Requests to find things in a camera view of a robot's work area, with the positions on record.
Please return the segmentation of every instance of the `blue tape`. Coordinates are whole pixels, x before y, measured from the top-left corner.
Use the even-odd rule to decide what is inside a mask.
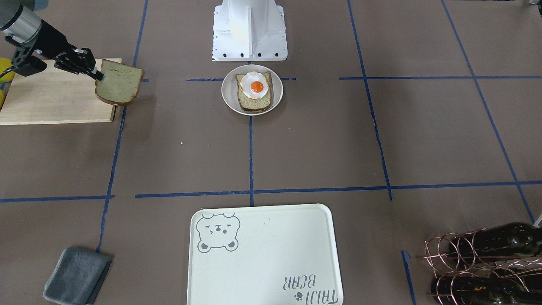
[[[408,262],[410,261],[410,255],[406,251],[401,251],[401,256],[403,257],[403,265],[405,267],[406,281],[408,282],[408,289],[410,291],[410,298],[412,300],[412,305],[416,305],[416,297],[414,296],[414,288],[412,287],[412,278],[410,277],[410,269],[408,267]]]
[[[115,170],[117,168],[117,159],[119,158],[119,150],[120,150],[120,143],[122,141],[122,129],[124,128],[124,120],[126,119],[126,109],[127,107],[124,107],[122,111],[122,118],[120,120],[120,126],[119,126],[119,134],[117,135],[117,146],[115,147],[115,155],[113,156],[113,164],[111,166],[111,175],[109,176],[109,184],[107,185],[107,196],[108,198],[104,202],[104,212],[102,213],[102,221],[100,225],[100,241],[98,243],[98,247],[96,248],[96,253],[100,253],[101,249],[101,243],[104,236],[104,229],[105,229],[105,215],[107,214],[107,210],[109,209],[109,200],[111,195],[111,190],[113,189],[113,181],[115,179]]]
[[[0,202],[37,202],[37,201],[71,201],[71,200],[99,200],[113,198],[114,196],[64,196],[64,197],[31,197],[31,198],[1,198]]]
[[[472,75],[474,79],[474,84],[476,85],[476,89],[478,90],[478,94],[480,95],[480,98],[482,99],[482,103],[484,108],[486,109],[487,116],[489,117],[489,121],[491,123],[491,126],[493,127],[493,131],[495,132],[495,135],[497,136],[497,140],[499,141],[499,145],[501,146],[502,153],[505,156],[506,163],[508,163],[508,168],[510,169],[510,173],[512,173],[512,178],[514,178],[514,182],[516,187],[518,188],[519,195],[521,197],[521,200],[523,201],[523,204],[525,206],[525,209],[527,210],[527,214],[529,215],[529,218],[531,219],[531,222],[534,223],[535,219],[533,216],[533,213],[531,212],[531,208],[529,207],[529,204],[527,203],[527,199],[525,199],[525,195],[523,194],[523,190],[521,189],[521,185],[519,184],[518,178],[515,174],[514,168],[512,167],[512,163],[510,162],[510,158],[508,157],[508,153],[506,153],[506,148],[502,142],[501,136],[499,135],[499,131],[497,130],[497,126],[495,125],[495,121],[493,120],[493,117],[491,115],[491,112],[489,111],[489,107],[486,103],[486,98],[483,96],[482,89],[480,88],[480,84],[478,83],[477,77],[474,74],[474,70],[472,68],[472,65],[470,64],[469,57],[467,56],[467,52],[465,52],[465,48],[463,47],[463,43],[461,42],[461,39],[459,38],[459,34],[457,33],[457,30],[455,28],[454,22],[451,19],[450,12],[448,11],[448,7],[446,6],[444,0],[441,0],[442,6],[444,7],[444,11],[446,12],[446,15],[448,16],[448,20],[450,21],[451,28],[454,31],[455,38],[457,39],[457,42],[459,43],[459,46],[461,48],[461,52],[463,52],[463,56],[465,57],[465,61],[467,62],[467,66],[469,67],[470,74]]]
[[[518,76],[477,76],[477,79],[542,79],[540,75]],[[367,77],[368,80],[390,79],[473,79],[472,76],[421,76],[421,77]],[[339,80],[363,80],[363,77],[340,77]]]
[[[352,5],[350,4],[350,0],[347,0],[347,2],[348,2],[348,10],[350,12],[350,21],[352,22],[352,30],[354,31],[354,38],[356,39],[356,47],[358,48],[359,64],[362,67],[363,81],[365,83],[367,100],[369,101],[369,108],[371,109],[371,117],[373,119],[373,123],[375,124],[376,141],[378,142],[378,148],[380,149],[380,157],[382,159],[382,169],[384,170],[384,177],[386,179],[386,185],[388,186],[388,195],[391,201],[393,200],[393,196],[391,195],[390,178],[388,177],[388,169],[386,167],[384,151],[382,150],[382,143],[380,141],[380,135],[378,134],[378,124],[376,122],[375,109],[372,104],[371,92],[369,91],[369,82],[367,81],[367,74],[365,73],[365,65],[363,63],[362,49],[359,46],[358,32],[356,30],[356,23],[354,22],[354,15],[352,14]]]
[[[541,75],[526,76],[476,76],[478,79],[541,79]]]
[[[542,185],[542,181],[522,181],[522,185]],[[481,182],[481,183],[448,183],[435,185],[399,185],[390,186],[391,189],[426,189],[426,188],[460,188],[460,187],[492,187],[514,186],[515,182]],[[231,190],[223,192],[191,192],[191,193],[159,193],[138,194],[135,198],[185,197],[185,196],[213,196],[213,195],[242,195],[250,194],[276,194],[276,193],[316,193],[316,192],[351,192],[363,190],[387,190],[387,186],[366,187],[328,187],[328,188],[285,188],[285,189],[258,189],[258,190]]]
[[[141,16],[141,25],[139,26],[139,35],[137,38],[137,44],[135,45],[134,60],[132,66],[136,66],[137,57],[139,55],[139,46],[141,45],[141,37],[143,36],[143,28],[145,27],[145,19],[147,18],[147,6],[149,5],[149,0],[145,0],[145,6],[143,7],[143,15]]]
[[[249,194],[249,190],[231,190],[224,192],[191,192],[191,193],[162,193],[162,194],[137,194],[135,198],[164,198],[164,197],[192,197],[192,196],[218,196],[218,195],[243,195]]]
[[[385,190],[387,186],[367,186],[367,187],[327,187],[327,188],[286,188],[286,189],[259,189],[254,194],[273,194],[273,193],[316,193],[316,192],[350,192],[354,190]]]
[[[391,186],[392,189],[417,189],[417,188],[451,188],[451,187],[485,187],[485,186],[513,186],[515,182],[482,182],[482,183],[448,183],[439,185],[403,185]]]
[[[542,181],[520,181],[520,185],[542,185]]]
[[[186,81],[223,81],[223,78],[191,78]]]
[[[250,177],[250,206],[254,206],[254,165],[253,165],[253,127],[252,116],[248,121],[248,153],[250,156],[249,161],[249,177]]]

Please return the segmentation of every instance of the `fried egg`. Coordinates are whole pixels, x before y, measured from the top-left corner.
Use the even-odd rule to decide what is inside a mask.
[[[241,90],[250,99],[260,99],[269,90],[266,78],[262,73],[249,72],[243,76],[240,82]]]

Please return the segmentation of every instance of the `gray cloth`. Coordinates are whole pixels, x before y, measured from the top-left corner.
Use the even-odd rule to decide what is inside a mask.
[[[61,305],[92,304],[104,282],[111,258],[92,251],[64,249],[43,297]]]

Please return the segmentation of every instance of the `toast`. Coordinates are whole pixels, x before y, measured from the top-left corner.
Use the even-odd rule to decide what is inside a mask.
[[[101,72],[104,79],[96,81],[94,92],[104,103],[125,106],[133,102],[143,78],[143,69],[104,59]]]
[[[267,91],[266,95],[260,99],[250,99],[243,93],[240,83],[244,75],[245,74],[235,75],[235,80],[237,81],[237,99],[239,100],[241,109],[245,111],[263,111],[268,109],[273,102],[273,83],[271,82],[271,72],[268,71],[262,73],[263,77],[266,79],[267,85],[269,86],[269,90]]]

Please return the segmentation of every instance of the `wine bottle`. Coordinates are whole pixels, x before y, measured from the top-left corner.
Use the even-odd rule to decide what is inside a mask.
[[[484,262],[497,262],[514,257],[537,256],[542,251],[542,228],[525,223],[510,223],[474,234],[455,237],[450,245],[450,256],[457,257],[457,250],[463,262],[473,262],[473,248],[476,256]]]
[[[520,284],[504,278],[442,276],[434,279],[431,293],[446,305],[542,304],[542,294],[526,292]]]
[[[528,269],[528,268],[515,268],[510,267],[508,269],[496,268],[489,274],[492,276],[506,276],[506,278],[516,281],[525,285],[527,289],[532,293],[542,293],[542,268]]]

